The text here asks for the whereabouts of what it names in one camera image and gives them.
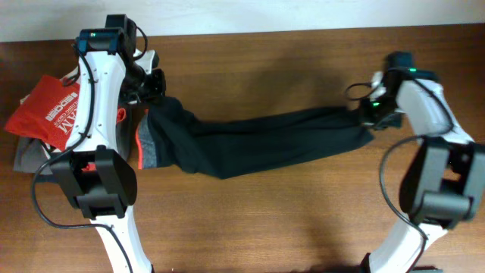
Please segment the black leggings red waistband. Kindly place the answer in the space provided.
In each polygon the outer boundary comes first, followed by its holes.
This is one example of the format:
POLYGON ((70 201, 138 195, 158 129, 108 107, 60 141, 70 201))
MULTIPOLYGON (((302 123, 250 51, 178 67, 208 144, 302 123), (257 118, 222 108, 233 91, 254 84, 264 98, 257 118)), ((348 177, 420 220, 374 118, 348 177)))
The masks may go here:
POLYGON ((150 105, 136 129, 140 169, 176 165, 219 179, 351 152, 373 138, 358 111, 342 106, 216 122, 198 119, 173 97, 150 105))

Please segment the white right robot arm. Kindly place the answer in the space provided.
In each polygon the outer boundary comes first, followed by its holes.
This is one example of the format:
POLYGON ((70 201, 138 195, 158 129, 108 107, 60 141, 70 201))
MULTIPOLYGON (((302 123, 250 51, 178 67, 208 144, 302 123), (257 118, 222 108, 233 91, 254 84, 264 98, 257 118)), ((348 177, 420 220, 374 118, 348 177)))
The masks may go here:
POLYGON ((414 134, 391 146, 381 159, 380 190, 398 221, 365 256, 362 270, 418 272, 419 259, 434 242, 477 214, 484 192, 484 146, 459 124, 432 72, 391 67, 375 73, 370 87, 359 105, 365 123, 380 128, 395 116, 406 116, 414 134), (386 191, 384 169, 392 152, 413 141, 419 148, 395 206, 386 191))

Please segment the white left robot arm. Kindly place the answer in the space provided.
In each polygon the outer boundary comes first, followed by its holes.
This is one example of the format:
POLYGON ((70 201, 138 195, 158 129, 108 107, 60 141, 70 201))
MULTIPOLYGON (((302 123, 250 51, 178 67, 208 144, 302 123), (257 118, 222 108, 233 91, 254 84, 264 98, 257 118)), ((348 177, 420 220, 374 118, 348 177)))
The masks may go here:
POLYGON ((117 110, 164 96, 164 74, 155 52, 137 53, 137 27, 82 30, 79 56, 80 92, 74 127, 66 149, 49 167, 70 205, 99 233, 115 272, 152 272, 134 219, 135 171, 120 155, 117 110))

